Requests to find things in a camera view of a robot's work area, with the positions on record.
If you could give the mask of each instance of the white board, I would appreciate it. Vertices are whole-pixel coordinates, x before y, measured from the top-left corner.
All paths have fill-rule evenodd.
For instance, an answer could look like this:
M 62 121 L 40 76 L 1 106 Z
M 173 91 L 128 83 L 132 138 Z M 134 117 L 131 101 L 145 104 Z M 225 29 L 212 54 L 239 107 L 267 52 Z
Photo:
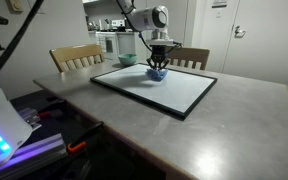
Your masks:
M 216 82 L 215 78 L 174 70 L 169 70 L 162 81 L 156 82 L 146 76 L 145 72 L 149 68 L 144 64 L 136 64 L 92 80 L 182 118 Z

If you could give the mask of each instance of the blue bowl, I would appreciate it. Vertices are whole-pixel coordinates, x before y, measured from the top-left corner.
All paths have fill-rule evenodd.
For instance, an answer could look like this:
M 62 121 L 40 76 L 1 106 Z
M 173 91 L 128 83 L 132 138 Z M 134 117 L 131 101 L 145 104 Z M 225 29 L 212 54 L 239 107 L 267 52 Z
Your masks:
M 124 66 L 131 66 L 136 62 L 137 56 L 136 54 L 120 54 L 118 59 Z

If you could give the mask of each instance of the wire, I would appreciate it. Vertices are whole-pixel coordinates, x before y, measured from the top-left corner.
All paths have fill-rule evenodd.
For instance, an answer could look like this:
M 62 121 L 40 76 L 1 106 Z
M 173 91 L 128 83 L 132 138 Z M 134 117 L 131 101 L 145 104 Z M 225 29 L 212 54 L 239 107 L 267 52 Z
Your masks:
M 131 12 L 134 10 L 134 9 L 136 9 L 136 7 L 134 6 L 134 0 L 132 0 L 132 9 L 129 11 L 129 12 L 124 12 L 124 10 L 122 9 L 122 14 L 124 14 L 124 15 L 128 15 L 128 14 L 131 14 Z
M 146 48 L 147 48 L 149 51 L 152 52 L 152 49 L 146 44 L 146 42 L 145 42 L 145 40 L 144 40 L 144 38 L 143 38 L 142 32 L 139 32 L 138 37 L 141 38 L 141 40 L 142 40 L 143 44 L 146 46 Z
M 18 43 L 22 39 L 25 31 L 27 30 L 28 26 L 30 25 L 31 21 L 33 20 L 34 16 L 36 15 L 37 11 L 40 9 L 44 0 L 36 0 L 32 10 L 26 17 L 22 27 L 17 32 L 15 37 L 12 39 L 10 44 L 7 46 L 3 54 L 0 56 L 0 71 L 4 67 L 5 63 L 8 61 L 12 53 L 14 52 L 15 48 L 17 47 Z
M 173 46 L 170 50 L 168 50 L 166 53 L 170 53 L 171 51 L 173 51 L 174 49 L 181 49 L 182 48 L 182 43 L 178 43 L 178 42 L 174 42 L 174 44 L 176 44 L 175 46 Z

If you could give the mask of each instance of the light switch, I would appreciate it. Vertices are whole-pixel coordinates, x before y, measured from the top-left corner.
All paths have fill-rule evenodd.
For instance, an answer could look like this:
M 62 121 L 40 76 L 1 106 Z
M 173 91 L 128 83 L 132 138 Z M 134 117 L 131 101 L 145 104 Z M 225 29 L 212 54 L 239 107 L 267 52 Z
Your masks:
M 10 0 L 10 5 L 13 11 L 16 11 L 16 12 L 24 11 L 21 0 Z

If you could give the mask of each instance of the appliance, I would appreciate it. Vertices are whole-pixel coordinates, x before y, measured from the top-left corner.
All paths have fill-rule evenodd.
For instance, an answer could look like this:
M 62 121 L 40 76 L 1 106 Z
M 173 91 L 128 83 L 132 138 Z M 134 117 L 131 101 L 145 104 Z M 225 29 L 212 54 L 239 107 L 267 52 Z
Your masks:
M 96 42 L 102 47 L 105 60 L 118 61 L 118 38 L 115 32 L 96 32 Z
M 112 27 L 119 32 L 125 32 L 125 20 L 112 20 Z

